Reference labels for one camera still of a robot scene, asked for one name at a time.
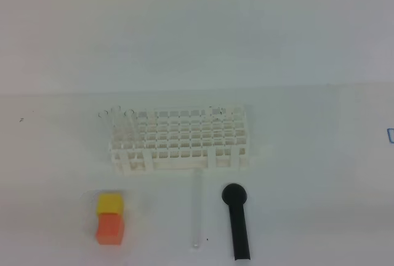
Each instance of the white wall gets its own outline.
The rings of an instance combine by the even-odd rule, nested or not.
[[[392,0],[0,0],[0,94],[394,81]]]

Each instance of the blue object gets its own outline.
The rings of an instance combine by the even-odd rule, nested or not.
[[[394,144],[394,129],[387,129],[388,141]]]

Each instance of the test tube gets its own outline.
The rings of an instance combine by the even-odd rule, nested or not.
[[[112,137],[112,122],[111,122],[111,116],[108,111],[103,110],[98,113],[98,116],[100,118],[101,123],[103,124],[103,127],[105,128],[106,132],[108,133],[109,137]]]
[[[137,122],[137,115],[134,112],[134,110],[127,110],[124,115],[127,118],[127,123],[131,126],[132,129],[132,136],[134,138],[134,141],[140,141],[141,136],[140,136],[140,131],[138,129],[138,122]]]

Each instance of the stacked blocks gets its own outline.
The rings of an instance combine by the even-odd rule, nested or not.
[[[122,243],[124,232],[123,198],[120,193],[103,193],[99,196],[96,213],[98,228],[96,240],[99,244]]]

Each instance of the orange cube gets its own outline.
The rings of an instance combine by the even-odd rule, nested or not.
[[[119,245],[122,243],[124,222],[121,215],[100,214],[98,216],[98,225],[96,240],[99,244]]]

